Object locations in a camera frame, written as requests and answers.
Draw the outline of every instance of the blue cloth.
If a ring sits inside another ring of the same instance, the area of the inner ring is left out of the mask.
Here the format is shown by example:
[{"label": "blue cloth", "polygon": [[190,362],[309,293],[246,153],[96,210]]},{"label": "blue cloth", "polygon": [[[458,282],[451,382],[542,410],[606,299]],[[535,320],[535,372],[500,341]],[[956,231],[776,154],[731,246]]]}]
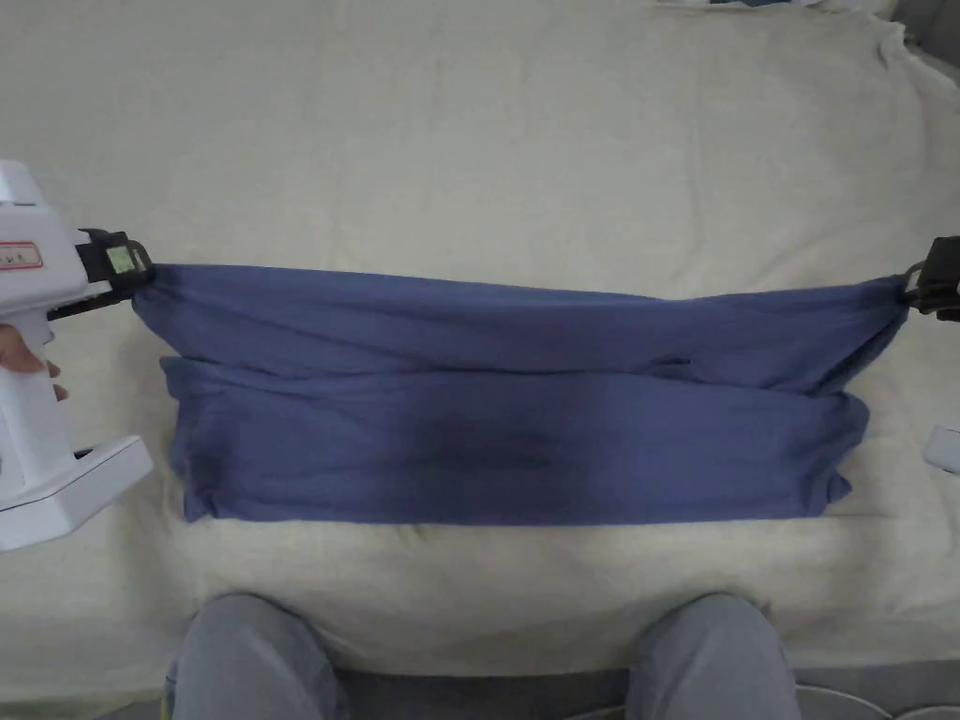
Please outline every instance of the blue cloth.
[{"label": "blue cloth", "polygon": [[817,516],[900,280],[656,300],[161,266],[185,514],[600,525]]}]

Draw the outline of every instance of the white bedsheet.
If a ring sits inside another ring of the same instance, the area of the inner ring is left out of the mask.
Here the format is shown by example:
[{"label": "white bedsheet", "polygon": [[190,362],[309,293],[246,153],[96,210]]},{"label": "white bedsheet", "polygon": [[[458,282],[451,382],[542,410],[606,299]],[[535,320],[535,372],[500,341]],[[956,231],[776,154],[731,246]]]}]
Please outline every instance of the white bedsheet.
[{"label": "white bedsheet", "polygon": [[[900,29],[797,7],[574,0],[35,0],[0,7],[0,156],[157,261],[669,298],[901,272],[960,232],[960,93]],[[78,444],[175,407],[129,308],[57,325]],[[960,326],[913,317],[830,517],[585,529],[186,525],[161,468],[74,536],[0,556],[0,699],[158,686],[229,589],[316,620],[343,664],[622,663],[723,588],[800,663],[960,654]]]}]

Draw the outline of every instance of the white device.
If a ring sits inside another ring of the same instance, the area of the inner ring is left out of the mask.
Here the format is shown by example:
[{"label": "white device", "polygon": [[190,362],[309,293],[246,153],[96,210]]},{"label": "white device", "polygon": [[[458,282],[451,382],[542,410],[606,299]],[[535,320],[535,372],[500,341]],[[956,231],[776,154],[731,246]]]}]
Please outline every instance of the white device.
[{"label": "white device", "polygon": [[[0,160],[0,324],[19,330],[40,360],[53,338],[48,315],[127,298],[118,278],[150,267],[126,235],[98,245],[93,232],[68,229],[27,168]],[[135,436],[75,454],[46,370],[0,368],[0,552],[76,530],[151,469]]]}]

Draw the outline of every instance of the gray pants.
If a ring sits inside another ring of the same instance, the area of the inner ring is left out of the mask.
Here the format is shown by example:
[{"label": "gray pants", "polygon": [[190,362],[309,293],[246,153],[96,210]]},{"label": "gray pants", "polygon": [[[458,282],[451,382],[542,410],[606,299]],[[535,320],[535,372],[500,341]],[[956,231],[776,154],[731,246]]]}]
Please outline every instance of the gray pants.
[{"label": "gray pants", "polygon": [[[197,616],[171,674],[174,720],[343,720],[347,703],[310,626],[266,600],[228,595]],[[801,720],[780,640],[733,595],[708,595],[644,636],[629,720]]]}]

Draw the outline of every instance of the finger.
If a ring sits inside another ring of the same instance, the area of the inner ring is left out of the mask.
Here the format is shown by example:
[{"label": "finger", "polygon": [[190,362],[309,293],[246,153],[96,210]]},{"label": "finger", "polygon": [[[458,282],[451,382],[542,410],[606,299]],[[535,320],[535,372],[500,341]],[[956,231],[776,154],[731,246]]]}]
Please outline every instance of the finger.
[{"label": "finger", "polygon": [[37,372],[43,363],[30,352],[15,327],[0,325],[0,368],[14,372]]}]

